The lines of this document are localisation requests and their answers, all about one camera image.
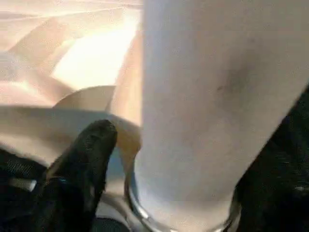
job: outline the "metal ring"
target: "metal ring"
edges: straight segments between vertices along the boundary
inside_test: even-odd
[[[134,177],[134,166],[132,166],[130,172],[128,172],[126,179],[126,197],[129,200],[133,213],[140,219],[142,224],[151,232],[178,232],[178,230],[170,228],[162,223],[155,221],[149,216],[147,211],[140,205],[136,198],[136,180]],[[231,213],[228,220],[217,228],[205,230],[204,232],[228,232],[231,225],[235,222],[240,215],[240,205],[237,203],[236,198],[231,205]]]

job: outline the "white tube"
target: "white tube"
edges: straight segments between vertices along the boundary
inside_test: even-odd
[[[234,187],[308,83],[308,1],[146,0],[137,197],[179,231]]]

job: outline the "beige fabric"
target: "beige fabric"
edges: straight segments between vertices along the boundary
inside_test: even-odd
[[[139,30],[127,53],[116,82],[108,112],[136,125],[134,130],[122,128],[118,145],[122,150],[124,167],[130,167],[140,149],[142,85],[142,32]]]

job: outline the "black object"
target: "black object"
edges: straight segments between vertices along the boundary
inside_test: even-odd
[[[309,91],[237,186],[238,232],[309,232]]]
[[[107,120],[82,131],[47,170],[30,231],[90,230],[116,140],[116,129]]]
[[[121,222],[110,218],[96,218],[93,221],[91,232],[130,232]]]
[[[89,232],[100,225],[129,231],[120,222],[95,219],[116,140],[112,123],[94,122],[48,169],[0,150],[0,232]],[[34,179],[37,185],[30,192],[10,186],[12,178]]]

